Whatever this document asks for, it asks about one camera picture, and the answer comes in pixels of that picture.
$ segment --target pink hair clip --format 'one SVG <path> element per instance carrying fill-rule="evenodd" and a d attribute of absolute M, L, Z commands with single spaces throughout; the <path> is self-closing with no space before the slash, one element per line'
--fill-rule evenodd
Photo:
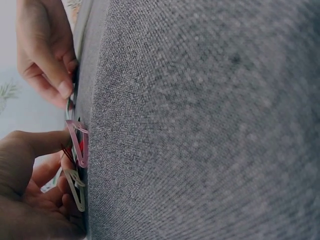
<path fill-rule="evenodd" d="M 88 131 L 85 129 L 83 124 L 79 121 L 66 120 L 66 126 L 70 132 L 71 140 L 75 149 L 77 162 L 80 167 L 88 167 Z M 76 130 L 82 133 L 81 146 L 78 142 Z"/>

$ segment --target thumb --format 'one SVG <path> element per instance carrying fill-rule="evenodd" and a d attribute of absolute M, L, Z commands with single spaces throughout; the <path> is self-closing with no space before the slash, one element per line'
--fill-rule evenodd
<path fill-rule="evenodd" d="M 49 44 L 37 39 L 29 53 L 30 59 L 43 71 L 50 84 L 56 88 L 63 98 L 68 98 L 73 92 L 70 75 L 63 62 L 59 62 L 52 54 Z"/>
<path fill-rule="evenodd" d="M 67 131 L 15 131 L 0 141 L 0 194 L 22 196 L 30 181 L 35 158 L 61 150 L 70 141 Z"/>

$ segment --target fingernail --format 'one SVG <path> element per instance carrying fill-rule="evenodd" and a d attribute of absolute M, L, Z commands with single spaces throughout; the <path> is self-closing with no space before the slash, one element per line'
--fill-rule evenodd
<path fill-rule="evenodd" d="M 74 70 L 76 70 L 77 66 L 78 66 L 78 61 L 76 59 L 69 62 L 68 67 L 67 67 L 68 72 L 73 73 Z"/>
<path fill-rule="evenodd" d="M 63 81 L 58 86 L 58 91 L 62 95 L 63 98 L 67 99 L 68 97 L 70 97 L 70 95 L 72 93 L 72 87 L 70 86 L 70 84 L 67 81 Z"/>

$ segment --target gray textile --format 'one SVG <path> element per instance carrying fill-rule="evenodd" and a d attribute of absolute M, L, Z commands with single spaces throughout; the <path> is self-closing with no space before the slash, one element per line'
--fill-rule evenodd
<path fill-rule="evenodd" d="M 320 239 L 319 0 L 94 0 L 83 41 L 89 239 Z"/>

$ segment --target skin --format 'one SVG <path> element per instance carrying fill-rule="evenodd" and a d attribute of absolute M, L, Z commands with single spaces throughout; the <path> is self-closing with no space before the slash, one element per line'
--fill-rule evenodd
<path fill-rule="evenodd" d="M 45 100 L 65 108 L 78 65 L 61 0 L 16 0 L 17 69 Z"/>
<path fill-rule="evenodd" d="M 0 239 L 83 239 L 82 214 L 66 177 L 61 175 L 56 187 L 41 192 L 60 166 L 72 168 L 60 151 L 69 141 L 67 131 L 15 131 L 0 141 Z M 34 169 L 35 158 L 48 154 Z"/>

